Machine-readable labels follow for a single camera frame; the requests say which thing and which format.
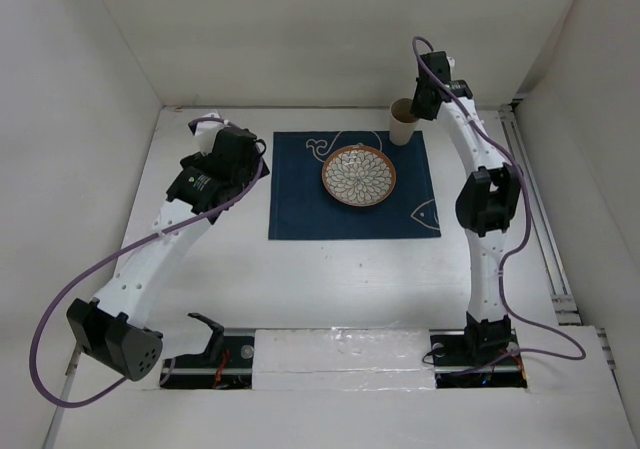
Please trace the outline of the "beige ceramic cup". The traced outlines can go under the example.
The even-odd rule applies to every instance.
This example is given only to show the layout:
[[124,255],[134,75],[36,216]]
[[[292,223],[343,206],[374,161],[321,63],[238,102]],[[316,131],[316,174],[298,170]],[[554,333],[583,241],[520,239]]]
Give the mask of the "beige ceramic cup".
[[412,100],[400,98],[389,107],[389,139],[396,146],[409,143],[419,119],[411,113]]

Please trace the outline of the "blue whale cloth napkin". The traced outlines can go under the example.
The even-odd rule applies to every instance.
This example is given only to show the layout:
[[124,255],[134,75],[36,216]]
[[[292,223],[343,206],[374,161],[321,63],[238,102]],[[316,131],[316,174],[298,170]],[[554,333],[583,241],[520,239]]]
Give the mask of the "blue whale cloth napkin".
[[[351,207],[325,189],[321,170],[336,150],[362,144],[389,157],[396,170],[391,194],[369,207]],[[441,230],[423,134],[404,146],[387,131],[276,132],[272,144],[271,240],[438,238]]]

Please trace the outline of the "floral orange-rimmed plate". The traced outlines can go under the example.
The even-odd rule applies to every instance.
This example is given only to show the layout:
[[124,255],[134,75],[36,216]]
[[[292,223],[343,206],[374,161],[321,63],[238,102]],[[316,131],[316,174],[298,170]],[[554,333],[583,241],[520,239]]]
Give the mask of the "floral orange-rimmed plate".
[[334,151],[321,170],[326,191],[350,207],[375,206],[387,199],[396,185],[396,169],[383,152],[366,145]]

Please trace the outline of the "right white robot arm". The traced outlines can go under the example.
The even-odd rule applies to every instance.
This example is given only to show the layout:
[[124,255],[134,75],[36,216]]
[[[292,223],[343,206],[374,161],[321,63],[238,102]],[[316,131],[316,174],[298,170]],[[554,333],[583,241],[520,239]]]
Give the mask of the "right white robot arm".
[[410,112],[445,127],[467,174],[455,202],[471,261],[471,296],[462,350],[471,361],[483,363],[506,348],[511,336],[511,321],[500,299],[499,276],[521,183],[514,165],[484,129],[469,86],[451,78],[446,53],[428,52],[417,61]]

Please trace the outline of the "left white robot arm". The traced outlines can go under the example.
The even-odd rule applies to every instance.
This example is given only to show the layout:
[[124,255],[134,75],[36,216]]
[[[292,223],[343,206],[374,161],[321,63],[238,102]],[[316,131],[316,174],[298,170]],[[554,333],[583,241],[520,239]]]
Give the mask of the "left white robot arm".
[[264,143],[247,129],[225,127],[211,150],[183,160],[153,224],[153,241],[134,249],[114,277],[89,302],[76,299],[66,316],[82,352],[131,381],[161,359],[190,355],[201,365],[222,356],[224,328],[189,313],[191,325],[171,332],[148,319],[164,281],[191,246],[267,175]]

